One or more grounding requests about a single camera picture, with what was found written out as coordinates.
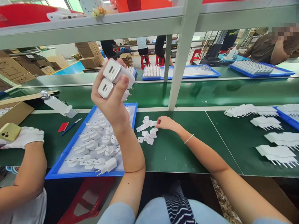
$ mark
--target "gloved hand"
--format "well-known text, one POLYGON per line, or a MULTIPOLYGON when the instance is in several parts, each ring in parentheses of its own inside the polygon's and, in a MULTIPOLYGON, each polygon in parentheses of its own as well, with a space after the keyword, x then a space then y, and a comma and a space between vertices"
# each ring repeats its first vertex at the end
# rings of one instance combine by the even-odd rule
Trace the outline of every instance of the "gloved hand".
POLYGON ((3 147, 1 147, 1 149, 7 149, 7 148, 25 149, 25 145, 31 142, 44 142, 44 131, 36 128, 22 127, 19 136, 14 142, 9 143, 6 141, 1 141, 0 144, 6 144, 3 147))

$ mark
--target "red stool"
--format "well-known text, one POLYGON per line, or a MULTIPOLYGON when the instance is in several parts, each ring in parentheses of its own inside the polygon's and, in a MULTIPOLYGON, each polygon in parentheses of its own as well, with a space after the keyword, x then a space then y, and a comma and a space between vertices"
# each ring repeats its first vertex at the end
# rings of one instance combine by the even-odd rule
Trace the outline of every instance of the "red stool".
POLYGON ((164 66, 164 58, 160 58, 158 55, 156 55, 156 65, 157 66, 164 66))
POLYGON ((193 53, 193 56, 190 60, 190 64, 192 64, 193 61, 198 61, 200 60, 200 53, 201 53, 201 49, 195 49, 194 53, 193 53))
POLYGON ((143 70, 145 65, 150 66, 149 55, 140 55, 141 56, 141 69, 143 70))
POLYGON ((87 177, 84 179, 79 191, 77 192, 72 204, 59 220, 58 224, 75 224, 84 219, 96 217, 104 204, 107 194, 109 193, 115 177, 87 177), (96 199, 95 203, 87 201, 96 199), (80 204, 84 208, 90 210, 89 212, 76 216, 74 210, 80 204))

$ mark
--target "wall charger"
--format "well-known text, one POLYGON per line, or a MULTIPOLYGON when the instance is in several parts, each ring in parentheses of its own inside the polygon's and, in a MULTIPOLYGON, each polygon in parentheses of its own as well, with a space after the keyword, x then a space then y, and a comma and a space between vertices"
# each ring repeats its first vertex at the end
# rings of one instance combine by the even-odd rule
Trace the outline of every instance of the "wall charger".
MULTIPOLYGON (((112 83, 111 81, 109 81, 107 78, 103 78, 102 81, 101 81, 101 83, 100 83, 99 88, 97 89, 97 92, 103 98, 107 99, 110 96, 111 92, 113 91, 114 86, 115 86, 114 83, 112 83)), ((130 96, 130 95, 131 94, 130 94, 129 90, 126 90, 124 92, 124 95, 123 95, 123 97, 122 97, 121 100, 122 101, 126 101, 127 97, 130 96)))
POLYGON ((119 77, 124 74, 129 78, 129 84, 127 89, 131 89, 132 85, 135 83, 135 77, 125 69, 121 64, 115 60, 109 60, 104 71, 103 75, 111 82, 117 83, 119 77))

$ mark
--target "blue pen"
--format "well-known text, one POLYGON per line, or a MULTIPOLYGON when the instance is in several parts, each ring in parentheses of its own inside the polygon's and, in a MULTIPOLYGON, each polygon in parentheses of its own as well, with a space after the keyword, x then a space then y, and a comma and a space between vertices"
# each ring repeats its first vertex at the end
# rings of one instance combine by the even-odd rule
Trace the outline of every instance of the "blue pen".
POLYGON ((65 132, 62 133, 61 136, 63 136, 65 133, 67 133, 73 126, 75 126, 75 124, 80 121, 82 118, 80 118, 79 120, 77 120, 72 126, 70 126, 65 132))

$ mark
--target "finger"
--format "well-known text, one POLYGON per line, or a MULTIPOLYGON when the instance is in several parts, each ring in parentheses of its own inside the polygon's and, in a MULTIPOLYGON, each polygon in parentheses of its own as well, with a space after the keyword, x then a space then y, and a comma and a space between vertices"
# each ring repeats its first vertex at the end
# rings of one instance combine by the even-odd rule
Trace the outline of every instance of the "finger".
POLYGON ((106 68, 106 65, 107 65, 108 61, 104 64, 103 68, 99 71, 99 73, 98 73, 98 75, 97 75, 97 77, 96 77, 96 79, 95 79, 95 81, 93 83, 93 88, 92 88, 92 91, 91 91, 92 95, 96 95, 97 94, 97 89, 99 88, 100 83, 101 83, 102 79, 104 78, 103 71, 106 68))
POLYGON ((117 62, 118 62, 119 64, 121 64, 123 67, 127 68, 127 65, 124 63, 124 60, 123 60, 122 58, 119 58, 119 59, 117 60, 117 62))
POLYGON ((128 84, 129 84, 129 78, 126 75, 121 75, 109 99, 113 102, 121 101, 124 92, 127 90, 128 84))

